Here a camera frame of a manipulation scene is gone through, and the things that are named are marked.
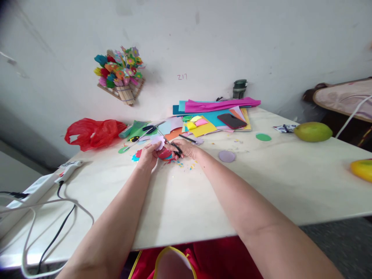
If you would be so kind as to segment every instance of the person's left hand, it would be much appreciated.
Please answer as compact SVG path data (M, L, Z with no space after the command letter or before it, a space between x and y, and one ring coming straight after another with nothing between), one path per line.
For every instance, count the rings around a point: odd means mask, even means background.
M153 145L151 143L146 145L142 149L141 156L139 157L137 167L152 170L155 167L156 162L158 160L158 154L155 149L158 148L159 145L160 145L160 142L153 144Z

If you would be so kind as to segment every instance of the red smartphone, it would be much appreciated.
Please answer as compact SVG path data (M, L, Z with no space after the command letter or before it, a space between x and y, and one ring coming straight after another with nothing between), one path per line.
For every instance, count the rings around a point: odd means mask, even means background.
M223 123L225 123L230 129L236 130L242 127L247 126L247 123L240 120L239 118L236 118L232 114L221 114L217 116L219 120L221 120Z

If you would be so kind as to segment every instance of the red plastic bag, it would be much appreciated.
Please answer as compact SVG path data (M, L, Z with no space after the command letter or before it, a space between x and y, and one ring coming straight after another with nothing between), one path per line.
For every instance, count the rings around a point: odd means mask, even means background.
M120 132L126 129L126 125L116 120L96 121L89 118L81 119L68 127L65 141L71 145L80 145L81 151L91 150L97 147L109 146L112 140ZM73 142L70 136L78 135Z

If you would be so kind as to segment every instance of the table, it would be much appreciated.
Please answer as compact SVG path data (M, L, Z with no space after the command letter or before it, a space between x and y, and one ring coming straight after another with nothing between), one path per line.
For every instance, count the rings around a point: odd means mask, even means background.
M203 136L201 147L218 158L221 150L236 153L236 161L224 163L243 177L297 225L364 216L372 213L372 184L349 171L352 161L372 158L372 154L331 138L308 143L294 134L279 133L273 126L295 122L261 108L250 108L252 132L217 132ZM271 141L256 139L266 133ZM83 160L63 187L62 195L75 198L97 219L126 182L135 164L137 149L119 154L120 140L106 149L79 152L71 160ZM152 174L133 249L166 246L235 235L199 164L186 158L177 163L159 161ZM43 197L56 199L57 185ZM39 209L30 238L28 263L39 262L72 205L53 203ZM5 236L7 247L0 260L6 267L21 263L22 248L31 215L22 219ZM91 220L81 210L69 218L55 249L46 262L69 259Z

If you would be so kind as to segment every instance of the gray floor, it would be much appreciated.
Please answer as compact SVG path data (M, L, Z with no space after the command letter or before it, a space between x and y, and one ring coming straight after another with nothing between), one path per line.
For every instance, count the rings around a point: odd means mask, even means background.
M372 278L372 224L364 218L301 227L334 262L346 279ZM43 267L42 272L61 264ZM23 278L19 270L6 271L1 278Z

